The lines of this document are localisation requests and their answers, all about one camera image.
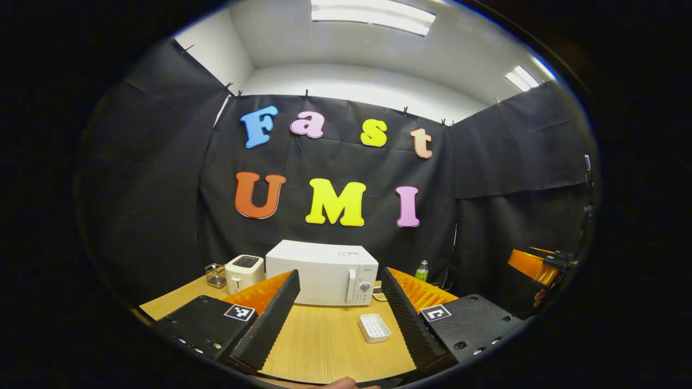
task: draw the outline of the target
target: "clip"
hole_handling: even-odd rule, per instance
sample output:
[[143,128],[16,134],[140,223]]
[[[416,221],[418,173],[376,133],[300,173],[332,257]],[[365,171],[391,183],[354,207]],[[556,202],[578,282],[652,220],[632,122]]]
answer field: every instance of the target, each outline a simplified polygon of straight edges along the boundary
[[185,54],[185,53],[187,53],[187,51],[190,50],[190,49],[192,48],[192,46],[183,49],[183,51],[181,51],[180,54]]

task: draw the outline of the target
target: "pink letter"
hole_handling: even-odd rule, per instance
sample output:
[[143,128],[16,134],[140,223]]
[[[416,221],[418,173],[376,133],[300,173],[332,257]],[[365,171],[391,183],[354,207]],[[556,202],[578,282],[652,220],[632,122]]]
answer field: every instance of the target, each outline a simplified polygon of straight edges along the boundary
[[322,136],[322,126],[325,125],[325,117],[318,112],[305,111],[298,114],[299,120],[291,123],[291,131],[298,135],[307,135],[312,139]]
[[417,227],[421,221],[416,218],[416,193],[412,186],[399,186],[396,189],[401,197],[401,217],[397,220],[399,227]]

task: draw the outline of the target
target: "table surface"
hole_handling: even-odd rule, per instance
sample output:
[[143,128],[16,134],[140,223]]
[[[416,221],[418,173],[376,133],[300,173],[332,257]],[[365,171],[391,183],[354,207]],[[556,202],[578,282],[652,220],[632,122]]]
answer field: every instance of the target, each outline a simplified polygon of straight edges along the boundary
[[[140,308],[158,320],[200,295],[222,299],[228,291],[208,286],[202,276]],[[358,326],[363,314],[380,315],[392,331],[389,339],[365,341]],[[415,368],[389,303],[373,298],[366,307],[294,304],[260,372],[292,381],[329,383],[346,376],[356,382],[372,381]]]

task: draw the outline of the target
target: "plastic bottle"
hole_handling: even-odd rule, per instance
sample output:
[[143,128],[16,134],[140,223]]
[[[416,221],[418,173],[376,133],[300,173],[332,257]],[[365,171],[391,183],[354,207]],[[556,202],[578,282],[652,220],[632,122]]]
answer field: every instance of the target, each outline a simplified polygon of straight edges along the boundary
[[428,261],[421,262],[421,266],[416,270],[416,278],[423,281],[428,279]]

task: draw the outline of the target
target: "letter s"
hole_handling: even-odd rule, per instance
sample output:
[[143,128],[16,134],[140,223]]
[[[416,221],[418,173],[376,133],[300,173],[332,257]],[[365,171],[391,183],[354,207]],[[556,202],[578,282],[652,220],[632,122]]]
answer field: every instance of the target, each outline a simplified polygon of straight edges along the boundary
[[364,145],[381,147],[387,143],[385,131],[387,131],[387,124],[382,120],[367,119],[363,122],[364,134],[361,134],[361,142]]

